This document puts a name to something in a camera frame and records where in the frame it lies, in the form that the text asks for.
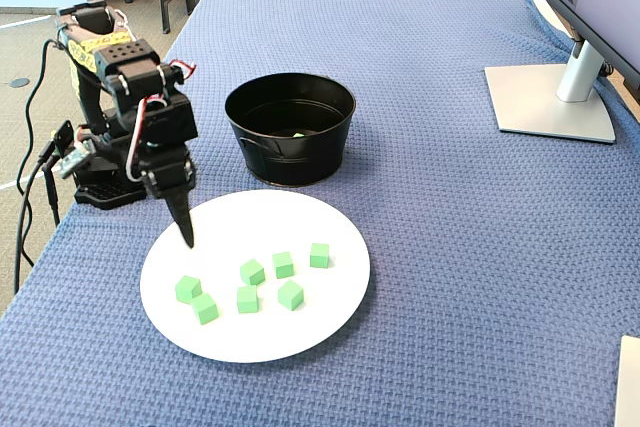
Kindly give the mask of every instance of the yellow tape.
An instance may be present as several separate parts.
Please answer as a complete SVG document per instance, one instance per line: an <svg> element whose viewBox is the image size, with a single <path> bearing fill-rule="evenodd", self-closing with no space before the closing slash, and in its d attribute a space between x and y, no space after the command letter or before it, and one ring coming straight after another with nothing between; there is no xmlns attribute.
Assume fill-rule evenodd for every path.
<svg viewBox="0 0 640 427"><path fill-rule="evenodd" d="M77 42L69 40L69 52L71 53L71 57L88 71L93 73L98 71L98 69L96 69L96 59L93 58L93 54L85 51Z"/></svg>
<svg viewBox="0 0 640 427"><path fill-rule="evenodd" d="M114 32L113 34L103 35L97 39L83 40L80 45L86 52L92 52L105 45L125 44L131 42L129 32Z"/></svg>

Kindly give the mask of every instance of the black cable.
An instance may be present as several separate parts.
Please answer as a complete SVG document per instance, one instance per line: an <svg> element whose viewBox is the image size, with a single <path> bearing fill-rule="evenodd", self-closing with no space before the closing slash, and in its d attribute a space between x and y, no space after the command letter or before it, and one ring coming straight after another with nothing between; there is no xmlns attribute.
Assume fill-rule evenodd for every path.
<svg viewBox="0 0 640 427"><path fill-rule="evenodd" d="M23 233L22 226L24 224L24 216L27 212L27 205L29 204L29 193L31 192L31 186L33 185L33 181L36 178L36 174L42 164L44 162L42 160L38 160L35 168L29 175L29 180L27 181L27 185L24 188L24 193L22 194L22 204L20 205L20 217L18 218L18 231L16 233L16 256L13 264L13 292L14 294L18 293L20 290L20 258L23 250Z"/></svg>
<svg viewBox="0 0 640 427"><path fill-rule="evenodd" d="M53 166L60 160L60 156L58 154L54 154L47 160L47 162L42 167L42 172L44 173L44 182L47 188L47 198L49 199L49 206L51 207L51 214L53 215L53 222L56 227L60 224L60 214L58 212L58 191L56 189L56 180L53 177Z"/></svg>
<svg viewBox="0 0 640 427"><path fill-rule="evenodd" d="M602 67L600 67L600 72L598 73L599 77L609 77L613 74L613 65L611 65L608 61L604 61Z"/></svg>
<svg viewBox="0 0 640 427"><path fill-rule="evenodd" d="M51 44L57 45L57 42L53 39L48 39L47 41L45 41L44 45L42 46L42 61L40 64L40 76L38 77L38 81L36 82L36 85L33 86L33 89L31 90L31 94L29 94L29 98L27 99L27 103L24 109L24 117L27 122L27 130L29 132L29 146L27 147L27 152L24 154L24 157L22 158L22 162L20 162L20 167L18 168L18 175L16 177L16 188L18 189L18 192L20 192L20 195L23 196L23 199L24 199L24 191L22 190L22 187L20 187L20 178L22 177L22 173L24 172L24 167L25 165L27 165L27 161L29 160L31 153L33 152L33 125L31 124L31 115L29 114L29 109L31 108L31 102L33 102L33 98L36 96L36 93L38 92L38 89L40 88L40 86L42 85L42 81L44 80L44 73L47 69L47 48ZM28 213L28 216L27 216L28 220L27 220L27 228L26 228L25 235L29 233L29 229L31 229L31 223L33 221L33 211L31 209L31 204L29 203L29 199L27 199L27 202L26 202L26 209ZM31 258L25 252L24 243L22 241L19 242L19 247L21 249L21 253L24 256L25 260L29 263L31 267L33 267L33 260L31 260Z"/></svg>

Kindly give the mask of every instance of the bucket handle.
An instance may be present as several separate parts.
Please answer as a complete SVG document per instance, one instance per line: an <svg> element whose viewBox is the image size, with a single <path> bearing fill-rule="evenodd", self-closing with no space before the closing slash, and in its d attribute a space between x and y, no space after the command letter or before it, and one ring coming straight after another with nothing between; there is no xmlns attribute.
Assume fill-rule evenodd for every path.
<svg viewBox="0 0 640 427"><path fill-rule="evenodd" d="M275 150L275 149L273 149L273 148L271 148L271 147L268 147L268 146L266 146L266 145L262 145L262 144L260 144L260 143L256 142L255 140L253 140L253 139L248 139L248 138L246 138L246 137L238 137L238 140L239 140L240 142L242 142L242 143L249 142L250 144L253 144L253 145L255 145L256 147L260 147L261 149L264 149L264 150L269 151L269 152L271 152L271 153L273 153L273 154L276 154L276 155L277 155L278 157L280 157L281 159L283 159L283 158L284 158L284 154L283 154L283 153L282 153L282 151L280 150L280 146L279 146L277 143L276 143L276 146L278 147L278 150Z"/></svg>

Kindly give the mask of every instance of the monitor base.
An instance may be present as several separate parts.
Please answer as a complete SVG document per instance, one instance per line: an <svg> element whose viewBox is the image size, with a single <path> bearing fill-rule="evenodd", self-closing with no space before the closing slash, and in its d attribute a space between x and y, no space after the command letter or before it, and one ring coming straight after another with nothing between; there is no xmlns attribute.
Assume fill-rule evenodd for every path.
<svg viewBox="0 0 640 427"><path fill-rule="evenodd" d="M556 92L567 64L486 67L498 128L504 132L611 144L615 133L600 95L563 102Z"/></svg>

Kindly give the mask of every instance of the white plate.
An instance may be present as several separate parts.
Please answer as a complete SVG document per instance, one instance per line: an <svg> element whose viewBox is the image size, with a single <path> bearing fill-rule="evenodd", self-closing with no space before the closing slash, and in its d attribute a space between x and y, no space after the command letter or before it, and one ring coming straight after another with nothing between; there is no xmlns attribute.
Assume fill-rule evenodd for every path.
<svg viewBox="0 0 640 427"><path fill-rule="evenodd" d="M310 349L353 315L369 283L369 252L358 229L340 211L303 194L252 190L215 198L191 211L195 247L176 224L147 255L140 277L142 305L156 328L189 352L225 362L266 362ZM328 269L309 266L314 242L329 244ZM289 251L294 276L276 279L271 255ZM240 266L255 258L265 268L260 311L239 314ZM197 277L220 316L200 325L176 300L183 275ZM293 312L278 303L278 288L293 280L304 302Z"/></svg>

